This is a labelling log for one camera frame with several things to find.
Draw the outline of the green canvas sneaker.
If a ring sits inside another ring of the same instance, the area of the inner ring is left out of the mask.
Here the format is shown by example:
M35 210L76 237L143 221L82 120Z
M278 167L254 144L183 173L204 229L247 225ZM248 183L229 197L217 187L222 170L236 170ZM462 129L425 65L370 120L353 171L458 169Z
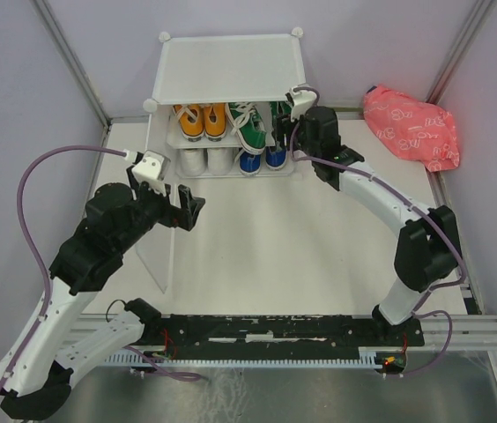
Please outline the green canvas sneaker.
M255 102L228 102L226 116L231 134L237 136L241 148L252 155L260 155L266 146L266 130Z
M286 101L273 101L270 103L270 109L271 109L271 124L272 124L271 134L274 139L274 119L278 115L291 115L292 108L290 104Z

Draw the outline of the blue canvas sneaker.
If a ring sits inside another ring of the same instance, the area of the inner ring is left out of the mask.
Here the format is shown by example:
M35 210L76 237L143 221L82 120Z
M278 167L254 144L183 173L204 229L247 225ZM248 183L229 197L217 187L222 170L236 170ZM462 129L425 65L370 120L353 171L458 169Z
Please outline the blue canvas sneaker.
M246 151L241 151L239 152L237 159L242 175L253 176L259 173L261 169L260 154L251 154Z
M271 171L279 171L287 161L286 149L276 146L268 146L265 150L265 164Z

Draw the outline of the white leather sneaker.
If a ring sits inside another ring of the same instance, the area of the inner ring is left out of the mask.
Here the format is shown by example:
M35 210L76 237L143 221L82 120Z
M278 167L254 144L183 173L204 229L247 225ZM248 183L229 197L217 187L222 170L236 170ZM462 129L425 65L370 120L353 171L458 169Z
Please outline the white leather sneaker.
M206 170L206 158L204 149L180 150L180 162L182 172L188 177L197 177Z
M212 175L222 176L231 171L234 159L231 148L212 148L207 150L207 167Z

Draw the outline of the orange canvas sneaker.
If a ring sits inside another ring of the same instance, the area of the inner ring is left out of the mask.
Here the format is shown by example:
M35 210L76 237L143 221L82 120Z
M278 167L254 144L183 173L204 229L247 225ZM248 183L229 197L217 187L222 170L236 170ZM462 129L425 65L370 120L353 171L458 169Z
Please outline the orange canvas sneaker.
M206 137L213 141L220 141L226 134L226 111L224 103L204 105L204 131Z
M182 135L190 142L199 141L204 135L200 106L197 104L173 105L173 111Z

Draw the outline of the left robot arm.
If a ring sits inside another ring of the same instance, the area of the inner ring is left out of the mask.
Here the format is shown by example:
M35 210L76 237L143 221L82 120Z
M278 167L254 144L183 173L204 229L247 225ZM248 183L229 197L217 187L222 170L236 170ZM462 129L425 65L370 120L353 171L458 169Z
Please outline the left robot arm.
M145 182L120 182L96 190L85 217L49 268L50 289L33 322L0 361L0 407L12 419L45 420L57 412L78 382L105 358L132 344L150 344L162 333L161 313L142 299L70 348L63 341L74 322L123 266L123 256L160 224L191 230L205 201L179 186L180 204Z

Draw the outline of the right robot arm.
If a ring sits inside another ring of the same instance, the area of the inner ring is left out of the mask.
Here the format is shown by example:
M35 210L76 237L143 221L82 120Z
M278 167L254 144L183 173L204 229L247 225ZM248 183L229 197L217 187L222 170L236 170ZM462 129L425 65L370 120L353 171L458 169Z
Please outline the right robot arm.
M372 212L397 237L396 281L375 307L372 337L390 345L438 286L449 286L450 273L463 266L456 216L448 206L417 202L375 174L366 159L343 145L334 110L311 107L299 118L287 112L272 117L274 140L300 160L312 164L315 175Z

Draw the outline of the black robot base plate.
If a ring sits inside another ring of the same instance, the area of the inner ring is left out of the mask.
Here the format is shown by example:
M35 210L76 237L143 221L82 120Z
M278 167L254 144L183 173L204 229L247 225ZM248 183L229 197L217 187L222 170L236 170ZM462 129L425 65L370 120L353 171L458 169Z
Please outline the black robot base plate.
M391 327L350 315L167 315L137 345L169 346L185 358L350 358L361 347L423 346L417 319Z

